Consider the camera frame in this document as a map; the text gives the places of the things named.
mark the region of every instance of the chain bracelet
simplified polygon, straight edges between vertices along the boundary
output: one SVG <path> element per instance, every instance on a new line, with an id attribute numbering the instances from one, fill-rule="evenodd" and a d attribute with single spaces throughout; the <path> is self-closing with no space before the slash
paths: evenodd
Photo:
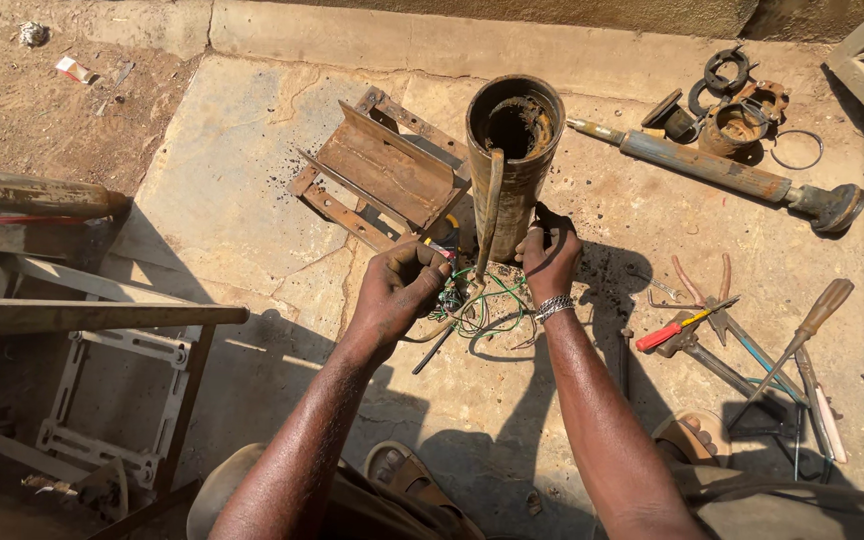
<path id="1" fill-rule="evenodd" d="M 542 305 L 535 311 L 535 318 L 538 322 L 545 325 L 546 320 L 552 316 L 552 313 L 561 312 L 562 310 L 575 310 L 575 303 L 572 302 L 568 294 L 560 294 L 543 301 Z"/>

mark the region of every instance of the wire scrap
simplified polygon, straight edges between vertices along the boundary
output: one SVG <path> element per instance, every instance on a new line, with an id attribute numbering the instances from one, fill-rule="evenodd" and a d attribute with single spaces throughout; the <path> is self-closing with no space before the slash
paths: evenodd
<path id="1" fill-rule="evenodd" d="M 819 143 L 819 156 L 816 157 L 815 160 L 812 161 L 810 164 L 808 164 L 804 167 L 793 167 L 792 165 L 789 165 L 789 164 L 783 162 L 781 159 L 776 157 L 776 147 L 779 146 L 779 138 L 785 134 L 806 134 L 806 135 L 810 136 L 812 139 L 814 139 L 816 142 Z M 774 146 L 769 149 L 769 154 L 772 155 L 772 159 L 775 160 L 775 162 L 777 164 L 779 164 L 780 166 L 783 166 L 786 169 L 792 169 L 794 171 L 802 171 L 802 170 L 805 170 L 805 169 L 808 169 L 810 167 L 815 166 L 816 164 L 819 163 L 819 160 L 822 160 L 822 153 L 824 153 L 826 151 L 826 145 L 825 145 L 825 143 L 822 142 L 822 137 L 819 136 L 818 133 L 814 133 L 814 132 L 806 130 L 806 129 L 786 129 L 785 131 L 778 132 L 775 134 L 773 142 L 774 142 Z"/>
<path id="2" fill-rule="evenodd" d="M 465 268 L 450 276 L 450 278 L 445 282 L 445 289 L 438 293 L 438 305 L 436 305 L 436 308 L 429 313 L 429 319 L 434 321 L 444 321 L 450 316 L 450 314 L 462 308 L 462 305 L 465 302 L 458 290 L 458 283 L 461 281 L 465 284 L 470 284 L 471 281 L 463 276 L 473 270 L 473 267 Z M 478 314 L 476 315 L 472 309 L 469 309 L 466 312 L 466 316 L 453 325 L 455 327 L 455 332 L 463 338 L 488 338 L 504 332 L 510 332 L 520 325 L 522 318 L 526 315 L 532 315 L 525 302 L 516 294 L 517 291 L 525 287 L 524 276 L 518 279 L 511 287 L 507 286 L 502 279 L 498 278 L 492 272 L 486 272 L 486 276 L 491 278 L 501 290 L 483 294 L 479 298 L 478 306 L 475 308 L 475 311 L 477 311 Z M 518 311 L 515 314 L 514 321 L 511 325 L 489 329 L 491 317 L 489 315 L 489 305 L 486 303 L 486 298 L 502 294 L 508 294 L 515 300 Z"/>

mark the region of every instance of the red screwdriver handle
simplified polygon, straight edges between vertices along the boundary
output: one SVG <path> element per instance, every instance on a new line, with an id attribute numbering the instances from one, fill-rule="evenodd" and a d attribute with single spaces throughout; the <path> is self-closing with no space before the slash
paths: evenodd
<path id="1" fill-rule="evenodd" d="M 662 345 L 666 339 L 672 338 L 682 331 L 682 325 L 679 323 L 672 323 L 667 325 L 662 329 L 658 329 L 649 335 L 639 339 L 635 342 L 635 349 L 637 349 L 640 353 L 644 351 L 648 351 L 653 347 L 658 345 Z"/>

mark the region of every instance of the dirt ground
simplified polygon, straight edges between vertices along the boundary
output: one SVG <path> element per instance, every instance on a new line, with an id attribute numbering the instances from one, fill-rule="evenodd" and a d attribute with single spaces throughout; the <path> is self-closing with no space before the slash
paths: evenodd
<path id="1" fill-rule="evenodd" d="M 98 77 L 91 84 L 70 79 L 55 68 L 65 56 Z M 18 29 L 0 28 L 0 171 L 134 195 L 199 59 L 54 31 L 30 49 L 19 43 Z M 115 87 L 128 63 L 134 68 Z"/>

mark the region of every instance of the wrench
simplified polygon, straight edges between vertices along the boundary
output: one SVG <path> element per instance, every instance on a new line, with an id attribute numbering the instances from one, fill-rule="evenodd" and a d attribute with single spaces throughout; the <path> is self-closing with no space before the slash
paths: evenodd
<path id="1" fill-rule="evenodd" d="M 669 296 L 672 297 L 672 302 L 675 302 L 676 298 L 678 296 L 686 296 L 686 293 L 682 292 L 681 290 L 676 290 L 676 289 L 666 285 L 665 283 L 659 281 L 658 279 L 654 278 L 653 276 L 646 276 L 645 273 L 642 272 L 642 270 L 640 270 L 638 267 L 636 267 L 635 264 L 631 264 L 631 263 L 626 264 L 625 265 L 625 271 L 630 276 L 639 276 L 640 278 L 642 278 L 646 282 L 649 282 L 650 284 L 656 286 L 657 288 L 662 289 L 663 291 L 668 293 Z"/>

